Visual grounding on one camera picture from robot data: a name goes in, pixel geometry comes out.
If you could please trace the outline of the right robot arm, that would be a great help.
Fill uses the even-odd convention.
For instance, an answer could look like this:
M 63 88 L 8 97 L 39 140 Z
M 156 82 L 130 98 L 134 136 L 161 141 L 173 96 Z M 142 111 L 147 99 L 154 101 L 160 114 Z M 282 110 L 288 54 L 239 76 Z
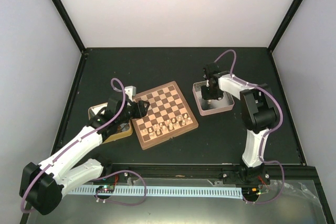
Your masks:
M 201 95 L 204 100 L 220 100 L 225 92 L 240 100 L 247 137 L 238 176 L 242 183 L 251 184 L 264 171 L 268 135 L 283 122 L 281 107 L 266 84 L 259 86 L 227 71 L 221 72 L 215 62 L 206 64 L 203 71 L 206 84 L 201 87 Z

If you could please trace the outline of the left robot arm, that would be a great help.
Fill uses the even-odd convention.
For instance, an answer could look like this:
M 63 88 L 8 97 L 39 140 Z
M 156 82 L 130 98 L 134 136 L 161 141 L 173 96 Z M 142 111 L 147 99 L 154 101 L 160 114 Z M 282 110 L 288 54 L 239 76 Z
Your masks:
M 73 189 L 89 181 L 108 181 L 120 172 L 113 172 L 112 163 L 103 158 L 88 159 L 84 164 L 77 163 L 91 150 L 114 135 L 119 125 L 131 119 L 141 119 L 148 113 L 148 101 L 133 102 L 127 98 L 116 101 L 109 99 L 82 130 L 62 149 L 39 164 L 30 162 L 22 173 L 19 195 L 20 208 L 25 214 L 29 210 L 25 203 L 42 215 L 51 213 L 61 200 Z

